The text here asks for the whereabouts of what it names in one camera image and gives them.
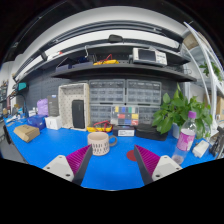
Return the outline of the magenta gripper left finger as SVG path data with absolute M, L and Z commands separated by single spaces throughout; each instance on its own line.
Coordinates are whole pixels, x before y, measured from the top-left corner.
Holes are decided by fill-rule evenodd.
M 44 167 L 44 170 L 69 182 L 81 185 L 91 156 L 92 146 L 87 145 L 67 156 L 56 156 Z

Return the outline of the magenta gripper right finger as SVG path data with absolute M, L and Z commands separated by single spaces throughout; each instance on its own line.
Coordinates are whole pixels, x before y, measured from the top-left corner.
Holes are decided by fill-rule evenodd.
M 134 156 L 145 185 L 182 169 L 168 155 L 158 156 L 138 145 L 134 146 Z

